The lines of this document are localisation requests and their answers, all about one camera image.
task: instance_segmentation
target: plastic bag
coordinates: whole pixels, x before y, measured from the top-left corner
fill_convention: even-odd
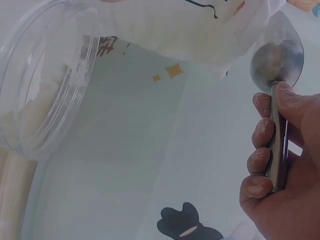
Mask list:
[[[117,36],[178,60],[206,65],[223,78],[286,0],[104,0],[104,37]]]

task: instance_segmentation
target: black cartoon figure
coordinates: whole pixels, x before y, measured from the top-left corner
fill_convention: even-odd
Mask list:
[[[199,222],[197,209],[189,202],[182,205],[182,211],[166,207],[161,211],[162,219],[157,228],[174,240],[221,240],[224,237],[217,230]]]
[[[191,3],[191,4],[193,4],[193,5],[196,5],[196,6],[198,6],[198,7],[201,7],[201,8],[211,8],[211,9],[213,9],[213,11],[214,11],[214,18],[215,19],[217,19],[218,18],[218,16],[217,16],[217,12],[216,12],[216,9],[215,9],[215,7],[212,5],[212,4],[201,4],[201,3],[198,3],[198,2],[196,2],[196,1],[193,1],[193,0],[185,0],[186,2],[188,2],[188,3]]]

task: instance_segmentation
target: metal spoon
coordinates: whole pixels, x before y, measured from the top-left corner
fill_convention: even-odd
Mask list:
[[[254,83],[263,92],[270,94],[271,119],[275,130],[269,143],[271,157],[266,169],[266,177],[272,182],[272,193],[283,190],[287,179],[288,122],[278,110],[276,87],[285,81],[292,87],[298,81],[304,66],[304,49],[298,33],[289,19],[282,13],[276,13],[279,24],[284,25],[286,38],[280,44],[268,43],[254,54],[250,73]]]

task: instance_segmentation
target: spoon handle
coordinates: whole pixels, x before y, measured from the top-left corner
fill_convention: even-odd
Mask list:
[[[288,158],[288,122],[279,113],[276,97],[277,83],[271,86],[271,120],[274,122],[274,133],[269,148],[271,155],[265,176],[272,182],[271,193],[281,191],[286,186]]]

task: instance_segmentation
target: clear plastic jar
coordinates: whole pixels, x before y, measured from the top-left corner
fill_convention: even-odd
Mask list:
[[[100,38],[97,11],[70,0],[4,0],[0,145],[45,160],[79,108]]]

